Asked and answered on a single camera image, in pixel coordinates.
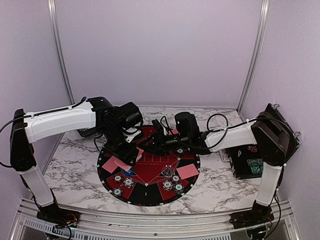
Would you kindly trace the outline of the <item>red playing card deck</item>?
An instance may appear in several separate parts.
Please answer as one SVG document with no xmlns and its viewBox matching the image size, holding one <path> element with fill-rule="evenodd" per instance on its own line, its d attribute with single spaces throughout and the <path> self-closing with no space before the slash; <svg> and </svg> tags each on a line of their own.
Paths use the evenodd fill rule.
<svg viewBox="0 0 320 240">
<path fill-rule="evenodd" d="M 137 150 L 138 150 L 138 155 L 137 155 L 136 160 L 135 160 L 136 162 L 142 157 L 142 154 L 144 152 L 144 150 L 140 149 L 140 148 L 137 148 Z"/>
</svg>

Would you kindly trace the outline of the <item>red brown poker chip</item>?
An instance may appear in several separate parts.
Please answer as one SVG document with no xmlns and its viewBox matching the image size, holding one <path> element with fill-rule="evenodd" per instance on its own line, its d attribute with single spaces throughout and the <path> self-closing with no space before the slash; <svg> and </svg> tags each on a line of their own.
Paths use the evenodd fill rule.
<svg viewBox="0 0 320 240">
<path fill-rule="evenodd" d="M 121 175 L 115 175 L 113 180 L 115 183 L 120 183 L 122 181 L 122 176 Z"/>
<path fill-rule="evenodd" d="M 173 176 L 172 176 L 172 181 L 175 182 L 175 183 L 177 183 L 177 182 L 180 181 L 180 177 L 179 177 L 178 175 L 173 175 Z"/>
</svg>

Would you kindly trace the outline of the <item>single red playing card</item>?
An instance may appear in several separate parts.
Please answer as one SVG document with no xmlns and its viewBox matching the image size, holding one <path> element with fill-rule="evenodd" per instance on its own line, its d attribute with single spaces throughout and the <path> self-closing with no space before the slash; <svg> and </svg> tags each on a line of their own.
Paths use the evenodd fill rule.
<svg viewBox="0 0 320 240">
<path fill-rule="evenodd" d="M 108 159 L 102 166 L 102 168 L 109 173 L 113 173 L 118 167 L 127 172 L 132 168 L 132 166 L 125 164 L 114 156 Z"/>
</svg>

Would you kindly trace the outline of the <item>blue small blind button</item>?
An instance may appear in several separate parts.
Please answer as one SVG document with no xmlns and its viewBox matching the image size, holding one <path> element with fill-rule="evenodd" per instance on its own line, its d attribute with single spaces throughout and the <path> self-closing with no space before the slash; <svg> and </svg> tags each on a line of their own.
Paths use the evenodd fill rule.
<svg viewBox="0 0 320 240">
<path fill-rule="evenodd" d="M 128 171 L 123 171 L 123 174 L 125 175 L 125 176 L 132 176 L 133 174 L 134 174 L 134 169 L 133 168 L 131 168 L 131 169 L 129 169 Z"/>
</svg>

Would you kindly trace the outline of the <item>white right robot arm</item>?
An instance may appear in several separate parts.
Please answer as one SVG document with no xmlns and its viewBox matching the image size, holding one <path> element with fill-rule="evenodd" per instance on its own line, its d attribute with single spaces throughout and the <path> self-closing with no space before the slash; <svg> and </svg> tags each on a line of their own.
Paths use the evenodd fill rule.
<svg viewBox="0 0 320 240">
<path fill-rule="evenodd" d="M 157 155 L 179 149 L 199 155 L 230 150 L 232 159 L 243 161 L 245 169 L 252 166 L 254 159 L 262 160 L 261 182 L 255 200 L 258 205 L 247 214 L 252 224 L 260 223 L 267 216 L 266 207 L 273 200 L 283 168 L 299 144 L 281 113 L 267 107 L 255 118 L 206 131 L 200 131 L 195 115 L 190 112 L 179 112 L 174 120 L 175 129 L 153 120 L 155 133 L 140 147 Z"/>
</svg>

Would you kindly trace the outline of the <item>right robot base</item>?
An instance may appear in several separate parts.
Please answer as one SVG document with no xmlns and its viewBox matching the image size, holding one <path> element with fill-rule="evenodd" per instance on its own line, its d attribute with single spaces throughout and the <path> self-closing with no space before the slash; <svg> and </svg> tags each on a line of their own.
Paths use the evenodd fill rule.
<svg viewBox="0 0 320 240">
<path fill-rule="evenodd" d="M 232 213 L 229 222 L 234 229 L 247 228 L 246 233 L 250 239 L 262 239 L 270 230 L 268 223 L 272 226 L 274 219 L 270 207 L 258 207 Z"/>
</svg>

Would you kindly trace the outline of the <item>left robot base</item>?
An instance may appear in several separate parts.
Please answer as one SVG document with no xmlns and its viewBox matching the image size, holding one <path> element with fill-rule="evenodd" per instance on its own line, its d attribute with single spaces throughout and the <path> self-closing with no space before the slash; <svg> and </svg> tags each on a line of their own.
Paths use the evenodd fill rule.
<svg viewBox="0 0 320 240">
<path fill-rule="evenodd" d="M 62 227 L 76 227 L 80 213 L 74 210 L 60 208 L 57 204 L 53 203 L 45 207 L 38 207 L 36 217 L 46 222 L 54 223 L 59 228 Z"/>
</svg>

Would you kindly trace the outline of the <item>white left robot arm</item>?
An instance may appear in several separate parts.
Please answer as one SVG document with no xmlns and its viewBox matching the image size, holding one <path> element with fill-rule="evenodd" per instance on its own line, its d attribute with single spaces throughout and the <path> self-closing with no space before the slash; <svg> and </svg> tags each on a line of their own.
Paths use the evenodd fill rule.
<svg viewBox="0 0 320 240">
<path fill-rule="evenodd" d="M 139 151 L 133 139 L 141 133 L 143 116 L 138 106 L 128 102 L 112 105 L 104 97 L 83 97 L 80 102 L 63 107 L 25 112 L 17 109 L 10 121 L 10 166 L 25 181 L 44 215 L 53 223 L 63 219 L 55 205 L 54 194 L 44 169 L 67 132 L 84 130 L 101 134 L 106 148 L 125 164 L 134 164 Z"/>
</svg>

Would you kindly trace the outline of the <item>black floral box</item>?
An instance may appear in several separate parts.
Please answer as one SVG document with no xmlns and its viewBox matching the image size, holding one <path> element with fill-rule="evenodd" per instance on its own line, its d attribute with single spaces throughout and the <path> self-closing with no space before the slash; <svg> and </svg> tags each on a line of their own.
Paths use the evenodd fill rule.
<svg viewBox="0 0 320 240">
<path fill-rule="evenodd" d="M 97 134 L 97 130 L 96 128 L 82 128 L 82 129 L 78 129 L 77 132 L 79 133 L 79 135 L 83 138 L 88 138 L 92 135 Z"/>
</svg>

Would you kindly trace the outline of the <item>clear round dealer button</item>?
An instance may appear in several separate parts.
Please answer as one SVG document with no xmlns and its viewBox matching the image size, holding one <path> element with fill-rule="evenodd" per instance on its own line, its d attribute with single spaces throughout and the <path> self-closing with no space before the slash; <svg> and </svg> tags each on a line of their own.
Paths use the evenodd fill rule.
<svg viewBox="0 0 320 240">
<path fill-rule="evenodd" d="M 171 178 L 175 174 L 175 167 L 171 164 L 166 164 L 161 168 L 160 177 Z"/>
</svg>

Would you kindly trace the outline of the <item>round red black poker mat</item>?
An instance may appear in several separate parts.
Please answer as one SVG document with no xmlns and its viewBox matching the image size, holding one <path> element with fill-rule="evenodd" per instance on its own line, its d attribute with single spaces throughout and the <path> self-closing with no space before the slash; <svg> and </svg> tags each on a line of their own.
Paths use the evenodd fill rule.
<svg viewBox="0 0 320 240">
<path fill-rule="evenodd" d="M 113 189 L 121 188 L 123 191 L 122 196 L 116 197 L 113 195 L 115 198 L 127 204 L 144 207 L 168 204 L 182 197 L 195 185 L 199 174 L 186 179 L 181 179 L 178 175 L 177 168 L 194 164 L 199 172 L 201 166 L 199 156 L 190 152 L 178 155 L 172 150 L 168 155 L 164 156 L 143 152 L 142 157 L 133 167 L 134 174 L 126 176 L 124 175 L 124 170 L 120 167 L 113 173 L 109 173 L 102 168 L 111 157 L 112 155 L 105 148 L 102 148 L 97 160 L 97 173 L 102 185 L 111 195 L 113 195 Z M 159 176 L 164 165 L 173 165 L 175 167 L 174 175 L 179 176 L 179 182 L 173 182 L 172 177 Z M 114 182 L 114 176 L 116 175 L 122 176 L 121 182 Z M 125 187 L 124 180 L 127 178 L 134 180 L 133 187 Z M 164 181 L 171 181 L 173 183 L 173 188 L 169 191 L 164 190 Z M 184 190 L 181 194 L 176 194 L 174 192 L 174 186 L 177 183 L 181 183 L 184 186 Z"/>
</svg>

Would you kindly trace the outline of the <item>black poker chip case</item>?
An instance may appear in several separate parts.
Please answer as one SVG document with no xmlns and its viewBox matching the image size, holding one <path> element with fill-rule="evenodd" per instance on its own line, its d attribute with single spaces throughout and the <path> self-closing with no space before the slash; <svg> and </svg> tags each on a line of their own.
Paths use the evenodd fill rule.
<svg viewBox="0 0 320 240">
<path fill-rule="evenodd" d="M 257 144 L 245 144 L 227 149 L 236 179 L 260 178 L 263 164 L 283 166 L 300 146 L 298 133 L 293 132 L 276 104 L 269 103 L 259 113 L 262 120 L 253 124 Z"/>
</svg>

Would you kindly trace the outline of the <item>aluminium front rail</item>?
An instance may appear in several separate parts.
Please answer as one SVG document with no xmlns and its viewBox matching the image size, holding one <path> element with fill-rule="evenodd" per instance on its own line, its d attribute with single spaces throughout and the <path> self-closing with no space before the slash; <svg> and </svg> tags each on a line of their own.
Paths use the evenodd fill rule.
<svg viewBox="0 0 320 240">
<path fill-rule="evenodd" d="M 251 227 L 235 229 L 230 223 L 231 211 L 155 215 L 108 212 L 63 205 L 64 209 L 80 213 L 72 229 L 74 240 L 251 240 L 253 234 L 263 234 L 270 227 L 270 240 L 300 240 L 290 203 L 272 204 L 275 219 Z"/>
</svg>

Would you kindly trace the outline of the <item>left aluminium frame post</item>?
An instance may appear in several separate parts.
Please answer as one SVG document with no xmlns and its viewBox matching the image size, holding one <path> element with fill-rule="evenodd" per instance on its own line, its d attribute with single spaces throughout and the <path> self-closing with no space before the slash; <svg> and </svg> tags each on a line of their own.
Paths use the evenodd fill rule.
<svg viewBox="0 0 320 240">
<path fill-rule="evenodd" d="M 64 53 L 63 53 L 63 46 L 62 46 L 61 37 L 60 37 L 58 16 L 56 11 L 56 1 L 48 0 L 47 3 L 48 3 L 51 30 L 52 30 L 55 50 L 57 54 L 57 59 L 59 63 L 59 68 L 62 75 L 63 84 L 66 90 L 66 95 L 69 103 L 74 104 L 75 98 L 72 92 L 71 83 L 68 76 L 68 71 L 65 63 Z"/>
</svg>

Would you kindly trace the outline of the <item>aluminium frame post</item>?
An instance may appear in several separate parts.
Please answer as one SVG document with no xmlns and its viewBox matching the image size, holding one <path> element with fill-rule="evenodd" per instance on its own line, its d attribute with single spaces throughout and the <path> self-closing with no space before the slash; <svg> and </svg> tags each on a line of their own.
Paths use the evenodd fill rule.
<svg viewBox="0 0 320 240">
<path fill-rule="evenodd" d="M 63 84 L 66 90 L 66 95 L 69 103 L 74 104 L 75 98 L 72 92 L 71 83 L 68 76 L 68 71 L 65 63 L 64 53 L 63 53 L 63 46 L 62 46 L 61 37 L 60 37 L 58 16 L 56 11 L 56 1 L 48 0 L 47 3 L 48 3 L 51 30 L 52 30 L 55 50 L 57 54 L 57 59 L 59 63 L 59 68 L 62 75 Z"/>
<path fill-rule="evenodd" d="M 266 32 L 267 20 L 268 20 L 268 13 L 270 8 L 270 1 L 269 0 L 262 0 L 261 1 L 261 8 L 258 20 L 258 26 L 256 31 L 256 37 L 254 41 L 254 46 L 252 50 L 252 55 L 248 67 L 248 71 L 246 74 L 244 86 L 242 88 L 242 92 L 237 104 L 237 112 L 240 115 L 245 107 L 246 100 L 249 95 L 250 87 L 252 85 L 254 74 L 257 66 L 257 62 L 259 59 L 259 55 L 263 46 L 264 36 Z"/>
</svg>

